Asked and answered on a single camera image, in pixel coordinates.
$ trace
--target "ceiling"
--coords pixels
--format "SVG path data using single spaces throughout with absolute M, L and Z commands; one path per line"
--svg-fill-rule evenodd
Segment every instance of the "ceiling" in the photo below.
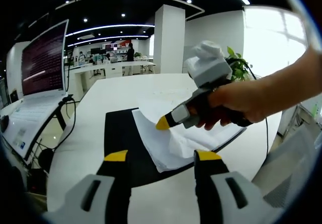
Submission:
M 192 4 L 174 0 L 0 0 L 2 22 L 0 28 L 0 59 L 15 42 L 27 41 L 36 37 L 47 28 L 69 19 L 67 33 L 92 27 L 115 24 L 154 24 L 154 14 L 163 5 L 168 4 L 186 10 L 186 18 L 203 9 L 205 12 L 195 17 L 209 14 L 240 10 L 241 0 L 192 0 Z M 289 9 L 286 0 L 249 0 L 253 5 L 271 5 Z M 93 34 L 95 37 L 121 35 L 151 35 L 154 28 L 122 27 L 91 30 L 66 38 L 66 45 L 79 42 L 78 37 Z

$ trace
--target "person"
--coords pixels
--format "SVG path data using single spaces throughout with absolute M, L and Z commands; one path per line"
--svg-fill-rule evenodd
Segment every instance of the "person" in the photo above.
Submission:
M 286 110 L 322 92 L 322 54 L 309 49 L 294 64 L 256 81 L 234 82 L 216 89 L 208 96 L 214 110 L 197 127 L 212 129 L 216 122 L 230 123 L 222 108 L 243 112 L 252 123 Z
M 92 63 L 93 65 L 96 65 L 95 61 L 93 60 L 93 56 L 92 55 L 90 55 L 89 63 Z
M 107 58 L 107 60 L 108 60 L 109 62 L 111 62 L 110 57 L 111 57 L 110 53 L 107 53 L 107 54 L 106 54 L 106 58 Z
M 134 49 L 133 49 L 133 44 L 129 44 L 129 50 L 126 52 L 127 56 L 127 61 L 134 61 Z
M 129 50 L 126 52 L 127 59 L 126 61 L 134 61 L 134 49 L 133 49 L 133 44 L 129 44 Z M 133 66 L 129 66 L 129 73 L 128 76 L 133 75 Z
M 79 57 L 78 57 L 78 64 L 82 65 L 85 64 L 85 55 L 83 55 L 83 52 L 79 52 Z

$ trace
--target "computer monitor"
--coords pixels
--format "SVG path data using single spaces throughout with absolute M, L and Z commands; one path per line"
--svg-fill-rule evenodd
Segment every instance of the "computer monitor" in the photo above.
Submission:
M 22 91 L 24 96 L 63 90 L 63 49 L 68 20 L 33 39 L 22 53 Z
M 91 54 L 99 54 L 101 52 L 101 48 L 92 48 Z

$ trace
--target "black cable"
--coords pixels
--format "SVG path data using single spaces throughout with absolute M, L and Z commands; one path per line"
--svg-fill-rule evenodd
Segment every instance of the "black cable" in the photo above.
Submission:
M 70 71 L 70 65 L 68 66 L 67 88 L 66 88 L 66 92 L 68 92 L 68 89 L 69 89 L 69 71 Z
M 52 150 L 54 150 L 54 151 L 56 149 L 58 149 L 59 146 L 61 146 L 61 144 L 71 135 L 72 131 L 74 130 L 75 123 L 76 123 L 76 102 L 75 102 L 75 100 L 73 98 L 72 98 L 72 101 L 74 103 L 74 123 L 73 123 L 73 125 L 71 127 L 70 132 L 67 134 L 67 136 L 56 147 L 52 148 Z
M 251 68 L 248 66 L 247 63 L 244 63 L 244 65 L 247 67 L 247 69 L 251 72 L 252 76 L 254 79 L 257 80 L 256 76 L 252 72 Z M 268 122 L 267 122 L 267 117 L 265 117 L 265 123 L 266 123 L 266 156 L 268 155 Z
M 49 147 L 47 147 L 47 146 L 45 146 L 45 145 L 43 145 L 43 144 L 41 144 L 41 143 L 39 143 L 39 142 L 37 142 L 37 141 L 36 141 L 36 144 L 38 144 L 39 146 L 43 146 L 43 147 L 45 147 L 45 148 L 49 148 Z
M 229 66 L 232 66 L 236 61 L 240 61 L 240 59 L 237 58 L 228 58 L 226 59 L 227 63 Z M 253 78 L 257 80 L 256 76 L 252 72 L 251 68 L 248 66 L 248 63 L 245 61 L 243 62 L 246 68 L 251 72 Z M 267 117 L 265 117 L 265 123 L 266 123 L 266 156 L 268 155 L 268 122 L 267 122 Z
M 68 104 L 66 103 L 66 115 L 67 115 L 67 117 L 70 119 L 70 116 L 69 116 L 69 114 L 68 114 L 67 106 L 68 106 Z

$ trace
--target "office desk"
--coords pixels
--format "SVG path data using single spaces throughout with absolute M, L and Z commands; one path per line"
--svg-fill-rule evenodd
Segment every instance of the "office desk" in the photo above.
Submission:
M 91 71 L 104 69 L 105 78 L 114 78 L 123 76 L 123 67 L 127 66 L 140 66 L 140 65 L 150 65 L 155 66 L 155 64 L 148 61 L 125 61 L 119 63 L 109 63 L 109 64 L 98 64 L 92 65 L 87 64 L 81 66 L 80 68 L 74 68 L 69 70 L 69 87 L 68 93 L 73 94 L 75 101 L 80 101 L 84 95 L 84 90 L 88 89 L 89 79 L 92 77 Z M 65 82 L 67 85 L 67 75 L 68 69 L 65 69 Z
M 73 133 L 54 155 L 47 189 L 49 211 L 59 208 L 66 192 L 86 175 L 95 174 L 101 166 L 105 113 L 137 107 L 136 99 L 142 89 L 145 93 L 154 93 L 195 90 L 196 86 L 187 74 L 145 74 L 97 81 L 77 107 Z M 281 113 L 268 118 L 269 147 L 280 119 Z M 71 126 L 72 121 L 67 124 L 62 138 Z M 251 180 L 266 155 L 265 121 L 249 126 L 219 154 L 230 171 L 239 171 Z M 129 223 L 199 223 L 194 187 L 194 171 L 190 168 L 170 178 L 132 188 Z

